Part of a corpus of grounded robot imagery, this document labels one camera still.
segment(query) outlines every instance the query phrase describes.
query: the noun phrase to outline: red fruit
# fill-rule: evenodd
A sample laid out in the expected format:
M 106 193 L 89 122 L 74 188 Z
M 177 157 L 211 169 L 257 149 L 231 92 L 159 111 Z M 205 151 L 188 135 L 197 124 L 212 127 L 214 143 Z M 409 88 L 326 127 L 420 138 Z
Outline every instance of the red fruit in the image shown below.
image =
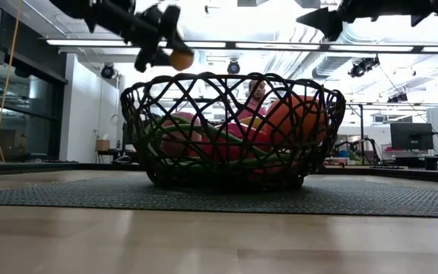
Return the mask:
M 248 126 L 243 124 L 240 124 L 240 126 L 243 128 L 244 133 L 246 133 L 248 130 Z M 224 127 L 222 129 L 222 132 L 227 132 L 230 135 L 237 137 L 238 139 L 244 140 L 244 135 L 241 133 L 240 126 L 238 126 L 236 123 L 229 123 L 227 124 L 227 131 L 226 127 Z M 209 138 L 206 135 L 202 138 L 202 141 L 210 142 Z M 270 151 L 271 149 L 271 146 L 268 144 L 269 137 L 261 130 L 256 134 L 256 129 L 251 128 L 249 130 L 246 141 L 254 143 L 264 143 L 261 145 L 256 145 L 257 148 L 263 151 Z M 221 161 L 221 159 L 225 161 L 236 161 L 241 158 L 241 152 L 243 153 L 243 155 L 246 153 L 246 148 L 243 148 L 243 151 L 241 151 L 241 147 L 239 145 L 233 145 L 231 141 L 229 141 L 228 145 L 219 145 L 220 143 L 226 143 L 226 140 L 223 138 L 219 138 L 216 143 L 217 145 L 215 146 L 217 147 L 217 150 L 212 149 L 213 145 L 201 146 L 201 149 L 204 151 L 204 153 L 211 156 L 215 161 Z M 248 155 L 246 155 L 246 158 L 254 158 L 255 154 L 252 149 L 248 150 L 249 153 Z
M 194 118 L 193 114 L 187 112 L 174 113 L 172 114 L 172 116 L 183 118 L 190 122 L 192 122 Z M 177 119 L 175 119 L 175 122 L 178 124 L 182 123 Z M 194 124 L 199 126 L 200 120 L 198 118 L 195 118 Z M 164 128 L 167 126 L 173 126 L 173 122 L 169 119 L 163 122 L 162 125 L 162 127 Z M 171 157 L 180 157 L 182 155 L 185 156 L 191 151 L 191 148 L 185 143 L 176 142 L 176 140 L 190 140 L 193 142 L 200 142 L 202 140 L 202 136 L 198 132 L 192 132 L 192 136 L 190 138 L 189 130 L 183 130 L 183 133 L 185 134 L 182 134 L 180 131 L 171 132 L 170 134 L 172 136 L 168 134 L 163 134 L 162 137 L 164 138 L 164 140 L 161 142 L 161 150 Z
M 296 140 L 294 140 L 294 136 L 292 133 L 292 127 L 296 128 L 295 131 L 297 132 L 297 137 L 302 138 L 302 140 L 305 142 L 309 138 L 310 133 L 314 130 L 317 120 L 317 113 L 320 113 L 318 128 L 319 133 L 317 134 L 317 141 L 322 141 L 326 137 L 325 131 L 320 132 L 320 129 L 325 126 L 325 112 L 323 107 L 319 106 L 319 102 L 314 101 L 313 97 L 299 96 L 299 98 L 306 105 L 306 111 L 308 112 L 304 113 L 303 104 L 301 104 L 297 97 L 293 95 L 289 96 L 285 100 L 285 102 L 282 103 L 276 110 L 274 110 L 274 108 L 281 103 L 280 100 L 276 100 L 268 108 L 268 112 L 266 115 L 268 117 L 268 120 L 276 125 L 276 129 L 272 128 L 269 124 L 265 124 L 265 131 L 268 136 L 271 136 L 271 134 L 273 133 L 273 136 L 271 136 L 271 141 L 276 145 L 281 145 L 282 143 L 292 145 L 296 143 Z M 290 111 L 292 111 L 293 109 L 295 109 L 295 112 L 300 118 L 303 117 L 303 121 L 297 121 L 295 115 L 292 115 L 292 117 L 294 118 L 294 123 L 292 124 L 292 122 L 290 121 Z M 302 123 L 301 127 L 303 136 L 298 136 L 298 134 L 300 134 L 300 127 L 298 123 Z M 289 136 L 288 140 L 284 140 L 285 137 L 282 135 L 282 133 Z

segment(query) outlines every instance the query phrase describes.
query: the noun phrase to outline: ceiling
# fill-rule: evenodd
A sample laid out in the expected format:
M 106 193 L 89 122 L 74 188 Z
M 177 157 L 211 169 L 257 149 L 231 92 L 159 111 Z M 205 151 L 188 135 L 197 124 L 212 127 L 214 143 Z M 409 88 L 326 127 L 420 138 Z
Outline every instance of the ceiling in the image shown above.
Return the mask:
M 158 3 L 157 0 L 137 0 L 137 11 Z M 160 7 L 179 5 L 182 14 L 179 32 L 185 40 L 239 40 L 265 42 L 308 43 L 319 42 L 322 34 L 310 27 L 295 23 L 295 18 L 311 9 L 301 8 L 295 0 L 268 0 L 254 8 L 237 7 L 238 0 L 165 0 Z M 24 0 L 21 20 L 53 39 L 119 39 L 116 35 L 97 28 L 88 32 L 82 21 L 69 18 L 44 0 Z M 16 14 L 18 1 L 0 0 L 0 6 Z M 209 14 L 204 11 L 208 5 Z M 415 28 L 410 27 L 409 17 L 384 17 L 377 22 L 357 20 L 344 26 L 337 43 L 438 43 L 438 17 L 430 16 Z M 104 62 L 115 62 L 120 74 L 130 78 L 138 74 L 133 69 L 137 49 L 70 49 L 79 60 L 96 70 Z M 348 100 L 386 102 L 397 91 L 418 94 L 412 98 L 427 99 L 425 94 L 438 88 L 438 56 L 380 55 L 381 68 L 375 68 L 362 78 L 351 78 L 347 71 L 357 55 L 329 53 L 196 50 L 195 64 L 190 72 L 210 71 L 225 73 L 231 59 L 238 59 L 241 74 L 274 72 L 284 78 L 315 78 L 328 88 L 341 90 Z M 171 68 L 153 68 L 149 78 L 174 75 Z

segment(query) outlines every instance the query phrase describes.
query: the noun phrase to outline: wooden floor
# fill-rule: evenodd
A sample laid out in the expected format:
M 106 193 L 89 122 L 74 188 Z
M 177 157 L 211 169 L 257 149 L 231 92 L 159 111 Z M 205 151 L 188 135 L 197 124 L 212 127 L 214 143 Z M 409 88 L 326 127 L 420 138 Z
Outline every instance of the wooden floor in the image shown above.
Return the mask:
M 130 175 L 1 176 L 0 189 Z M 0 206 L 0 273 L 433 274 L 438 219 Z

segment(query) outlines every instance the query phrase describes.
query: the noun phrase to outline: black robotic arm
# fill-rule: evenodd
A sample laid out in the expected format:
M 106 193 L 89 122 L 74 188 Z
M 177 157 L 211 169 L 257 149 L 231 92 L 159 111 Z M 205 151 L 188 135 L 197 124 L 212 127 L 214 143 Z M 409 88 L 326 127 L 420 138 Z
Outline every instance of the black robotic arm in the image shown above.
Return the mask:
M 143 13 L 135 13 L 135 0 L 50 0 L 58 9 L 74 19 L 83 19 L 89 31 L 101 26 L 141 48 L 135 68 L 140 72 L 146 65 L 171 65 L 181 71 L 193 63 L 193 51 L 184 44 L 176 30 L 180 9 L 169 6 L 161 12 L 156 5 Z M 165 38 L 168 56 L 158 43 Z

